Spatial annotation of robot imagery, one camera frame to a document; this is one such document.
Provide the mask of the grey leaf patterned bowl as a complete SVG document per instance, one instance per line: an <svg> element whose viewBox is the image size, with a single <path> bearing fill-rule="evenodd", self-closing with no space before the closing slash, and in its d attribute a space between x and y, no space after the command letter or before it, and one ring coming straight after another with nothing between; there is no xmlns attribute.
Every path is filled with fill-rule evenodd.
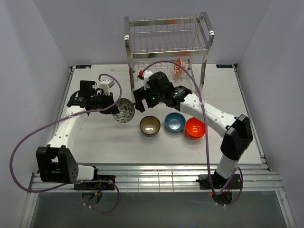
<svg viewBox="0 0 304 228"><path fill-rule="evenodd" d="M131 121L135 114L133 102L126 98L120 98L116 103L119 113L113 114L113 118L119 123L127 123Z"/></svg>

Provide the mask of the brown bowl dark patterned rim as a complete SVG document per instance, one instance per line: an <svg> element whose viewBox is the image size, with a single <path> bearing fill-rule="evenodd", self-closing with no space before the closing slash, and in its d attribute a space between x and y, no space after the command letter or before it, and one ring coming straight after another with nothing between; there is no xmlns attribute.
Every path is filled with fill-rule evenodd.
<svg viewBox="0 0 304 228"><path fill-rule="evenodd" d="M161 123L155 116L145 116L140 121L140 130L144 135L153 136L159 132Z"/></svg>

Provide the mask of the orange floral white bowl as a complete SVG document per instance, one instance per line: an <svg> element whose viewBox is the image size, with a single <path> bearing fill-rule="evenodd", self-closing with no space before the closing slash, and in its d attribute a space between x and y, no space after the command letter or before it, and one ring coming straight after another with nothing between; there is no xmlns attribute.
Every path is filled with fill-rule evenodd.
<svg viewBox="0 0 304 228"><path fill-rule="evenodd" d="M181 58L178 58L175 62L178 65L185 67L185 62ZM181 67L179 67L178 65L174 64L173 74L175 77L180 77L184 72L184 70Z"/></svg>

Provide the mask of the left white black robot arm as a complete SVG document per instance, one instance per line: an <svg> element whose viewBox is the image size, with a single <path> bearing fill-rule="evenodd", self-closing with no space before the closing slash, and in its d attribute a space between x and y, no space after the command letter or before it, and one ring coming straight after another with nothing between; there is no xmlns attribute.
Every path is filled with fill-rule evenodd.
<svg viewBox="0 0 304 228"><path fill-rule="evenodd" d="M79 165L72 155L72 148L81 126L89 116L89 111L98 110L101 114L116 114L118 108L114 104L110 91L115 84L112 79L94 81L82 80L79 90L74 92L68 103L65 119L55 135L45 147L38 147L36 159L40 178L43 182L76 183L84 181L91 190L97 189L101 179L94 166Z"/></svg>

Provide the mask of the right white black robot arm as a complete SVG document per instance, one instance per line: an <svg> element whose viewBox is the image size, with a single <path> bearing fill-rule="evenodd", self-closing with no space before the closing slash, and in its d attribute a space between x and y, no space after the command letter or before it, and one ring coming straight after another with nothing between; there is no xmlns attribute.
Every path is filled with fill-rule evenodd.
<svg viewBox="0 0 304 228"><path fill-rule="evenodd" d="M217 188L225 189L230 185L237 163L253 141L249 118L244 114L239 117L227 114L201 102L188 88L181 85L174 87L163 72L140 71L138 78L143 81L143 86L133 92L138 111L145 111L143 101L148 108L164 103L202 121L222 137L222 157L211 178Z"/></svg>

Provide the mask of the stainless steel dish rack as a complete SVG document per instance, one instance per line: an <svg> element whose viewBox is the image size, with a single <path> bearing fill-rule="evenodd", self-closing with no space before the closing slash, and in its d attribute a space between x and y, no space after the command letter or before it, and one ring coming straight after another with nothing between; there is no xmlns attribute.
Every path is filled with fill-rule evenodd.
<svg viewBox="0 0 304 228"><path fill-rule="evenodd" d="M148 68L164 72L175 86L185 86L196 91L204 87L206 64L214 41L214 29L206 12L198 16L166 19L124 18L124 43L129 67L131 90L143 86L139 72ZM185 67L175 61L181 58ZM174 64L184 72L180 77L173 74Z"/></svg>

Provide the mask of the blue ceramic bowl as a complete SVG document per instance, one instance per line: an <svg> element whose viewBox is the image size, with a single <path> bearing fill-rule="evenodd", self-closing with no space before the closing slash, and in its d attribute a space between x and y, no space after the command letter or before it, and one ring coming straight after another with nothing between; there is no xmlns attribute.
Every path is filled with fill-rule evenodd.
<svg viewBox="0 0 304 228"><path fill-rule="evenodd" d="M170 132L180 132L185 127L186 119L182 114L173 112L166 115L164 124Z"/></svg>

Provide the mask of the left blue table sticker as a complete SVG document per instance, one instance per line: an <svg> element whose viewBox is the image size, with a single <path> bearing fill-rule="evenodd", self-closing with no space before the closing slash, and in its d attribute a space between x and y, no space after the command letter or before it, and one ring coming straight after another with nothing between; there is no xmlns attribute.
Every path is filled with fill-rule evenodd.
<svg viewBox="0 0 304 228"><path fill-rule="evenodd" d="M91 65L77 65L76 69L90 69L91 67Z"/></svg>

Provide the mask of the blue table sticker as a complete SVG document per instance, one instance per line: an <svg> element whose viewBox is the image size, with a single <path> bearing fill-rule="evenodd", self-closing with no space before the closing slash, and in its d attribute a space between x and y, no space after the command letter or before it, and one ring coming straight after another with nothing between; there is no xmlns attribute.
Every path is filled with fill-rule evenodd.
<svg viewBox="0 0 304 228"><path fill-rule="evenodd" d="M217 68L233 68L231 64L216 64Z"/></svg>
<svg viewBox="0 0 304 228"><path fill-rule="evenodd" d="M90 69L91 67L91 65L77 65L76 69Z"/></svg>

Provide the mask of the orange plastic bowl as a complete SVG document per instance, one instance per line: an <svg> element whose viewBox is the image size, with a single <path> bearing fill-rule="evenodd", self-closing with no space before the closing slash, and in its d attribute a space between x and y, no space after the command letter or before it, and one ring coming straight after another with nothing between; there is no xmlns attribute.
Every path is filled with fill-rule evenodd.
<svg viewBox="0 0 304 228"><path fill-rule="evenodd" d="M205 123L192 117L186 121L185 132L189 137L201 138L205 135Z"/></svg>

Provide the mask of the right blue table sticker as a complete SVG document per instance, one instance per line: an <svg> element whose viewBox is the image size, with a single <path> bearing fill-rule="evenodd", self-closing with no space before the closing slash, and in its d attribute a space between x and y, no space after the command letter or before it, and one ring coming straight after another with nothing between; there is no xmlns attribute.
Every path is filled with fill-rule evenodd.
<svg viewBox="0 0 304 228"><path fill-rule="evenodd" d="M233 68L231 64L216 64L217 68Z"/></svg>

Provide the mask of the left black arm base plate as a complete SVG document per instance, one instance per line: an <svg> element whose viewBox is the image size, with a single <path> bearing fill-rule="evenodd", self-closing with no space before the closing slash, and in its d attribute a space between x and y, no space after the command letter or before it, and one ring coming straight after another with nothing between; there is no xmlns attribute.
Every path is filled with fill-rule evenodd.
<svg viewBox="0 0 304 228"><path fill-rule="evenodd" d="M114 190L115 186L108 183L115 183L115 175L97 175L97 180L107 181L107 182L94 182L94 183L79 183L75 184L74 190Z"/></svg>

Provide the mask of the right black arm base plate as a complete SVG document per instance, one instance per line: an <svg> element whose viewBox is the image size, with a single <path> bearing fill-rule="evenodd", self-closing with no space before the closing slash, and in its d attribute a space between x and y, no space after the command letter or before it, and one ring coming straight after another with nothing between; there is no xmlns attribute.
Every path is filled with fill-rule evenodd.
<svg viewBox="0 0 304 228"><path fill-rule="evenodd" d="M228 181L228 179L224 179L221 176L219 176L218 174L211 174L211 179L212 179L214 189L217 189L217 190L224 187L224 185ZM201 190L210 190L211 189L209 176L207 174L199 175L198 179L196 179L196 182L199 183L199 188ZM225 189L231 188L233 190L236 190L236 189L240 189L240 187L241 187L241 176L240 176L240 174L234 174L231 181L225 187Z"/></svg>

